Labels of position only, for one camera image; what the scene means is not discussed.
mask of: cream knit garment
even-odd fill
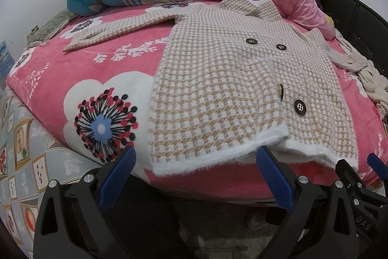
[[[148,122],[155,174],[242,158],[261,145],[273,145],[285,160],[334,167],[345,158],[357,168],[353,121],[322,34],[284,22],[271,0],[161,9],[86,29],[67,50],[167,19],[175,26]],[[304,115],[296,100],[304,102]]]

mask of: gray floor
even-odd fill
[[[252,207],[180,198],[174,198],[174,205],[189,235],[186,243],[201,259],[255,259],[278,228],[248,229]]]

